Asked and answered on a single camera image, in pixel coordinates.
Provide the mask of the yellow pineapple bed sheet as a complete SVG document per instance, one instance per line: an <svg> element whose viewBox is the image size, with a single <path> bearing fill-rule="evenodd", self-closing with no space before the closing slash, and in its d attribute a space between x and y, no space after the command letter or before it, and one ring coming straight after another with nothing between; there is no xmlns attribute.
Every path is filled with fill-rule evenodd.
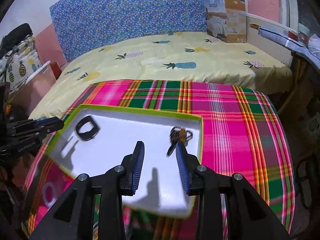
<svg viewBox="0 0 320 240"><path fill-rule="evenodd" d="M293 75L249 43L226 43L202 32L144 36L71 61L30 117L60 117L90 84L122 79L218 83L276 94L290 89Z"/></svg>

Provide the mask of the blue floral headboard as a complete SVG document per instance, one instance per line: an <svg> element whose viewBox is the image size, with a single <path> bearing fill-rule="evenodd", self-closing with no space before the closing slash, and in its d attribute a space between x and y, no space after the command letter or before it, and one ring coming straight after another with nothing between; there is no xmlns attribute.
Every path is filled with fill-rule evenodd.
<svg viewBox="0 0 320 240"><path fill-rule="evenodd" d="M60 0L50 15L67 61L130 38L206 31L203 0Z"/></svg>

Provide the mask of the pink green plaid cloth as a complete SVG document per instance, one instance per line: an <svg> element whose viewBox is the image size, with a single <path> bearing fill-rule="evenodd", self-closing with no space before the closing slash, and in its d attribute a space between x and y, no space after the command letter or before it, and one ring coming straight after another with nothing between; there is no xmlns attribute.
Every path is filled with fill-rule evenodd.
<svg viewBox="0 0 320 240"><path fill-rule="evenodd" d="M63 116L80 104L146 108L196 114L203 117L202 163L215 172L242 173L290 232L295 210L290 148L276 109L267 95L230 85L190 81L114 80L84 84L73 94L52 88L31 118ZM48 211L42 189L60 196L73 181L44 154L45 143L31 165L24 229L31 234ZM188 219L154 216L125 207L129 239L194 239L196 210Z"/></svg>

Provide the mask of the grey covered side table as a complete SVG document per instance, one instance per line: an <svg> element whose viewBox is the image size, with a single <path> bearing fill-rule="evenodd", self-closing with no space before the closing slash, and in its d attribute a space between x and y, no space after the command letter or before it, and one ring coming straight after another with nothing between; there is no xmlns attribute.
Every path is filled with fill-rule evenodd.
<svg viewBox="0 0 320 240"><path fill-rule="evenodd" d="M319 70L319 37L314 34L309 38L308 44L305 45L300 41L296 41L286 34L281 33L266 25L261 25L258 29L258 34L268 40L271 40L282 47L296 53L304 58L308 63Z"/></svg>

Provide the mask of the pineapple print pillow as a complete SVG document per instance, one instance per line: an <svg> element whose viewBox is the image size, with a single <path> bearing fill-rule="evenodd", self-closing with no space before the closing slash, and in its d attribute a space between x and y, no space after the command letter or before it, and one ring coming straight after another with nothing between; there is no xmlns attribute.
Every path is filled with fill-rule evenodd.
<svg viewBox="0 0 320 240"><path fill-rule="evenodd" d="M1 58L1 82L17 90L41 67L35 38L28 35Z"/></svg>

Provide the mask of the teal cup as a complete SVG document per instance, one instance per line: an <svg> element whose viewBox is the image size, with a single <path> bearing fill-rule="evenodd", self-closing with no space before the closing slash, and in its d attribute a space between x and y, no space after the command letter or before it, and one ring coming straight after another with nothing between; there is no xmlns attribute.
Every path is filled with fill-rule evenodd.
<svg viewBox="0 0 320 240"><path fill-rule="evenodd" d="M306 46L308 45L309 34L310 34L310 29L308 27L306 27L305 25L299 23L298 24L298 39L300 40L300 42L302 42Z"/></svg>

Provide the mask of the cardboard bedding set box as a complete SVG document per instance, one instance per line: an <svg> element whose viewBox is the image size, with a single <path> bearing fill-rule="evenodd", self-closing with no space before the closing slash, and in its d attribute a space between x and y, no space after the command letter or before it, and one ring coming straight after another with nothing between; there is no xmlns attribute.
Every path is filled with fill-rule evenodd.
<svg viewBox="0 0 320 240"><path fill-rule="evenodd" d="M203 0L207 33L226 43L246 42L245 0Z"/></svg>

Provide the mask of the black fitness band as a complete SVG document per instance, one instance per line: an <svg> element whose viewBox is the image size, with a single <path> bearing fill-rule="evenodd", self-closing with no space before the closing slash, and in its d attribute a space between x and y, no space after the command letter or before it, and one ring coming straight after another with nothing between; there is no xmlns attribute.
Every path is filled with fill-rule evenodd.
<svg viewBox="0 0 320 240"><path fill-rule="evenodd" d="M75 127L75 132L82 141L92 140L99 131L100 126L91 115L82 118Z"/></svg>

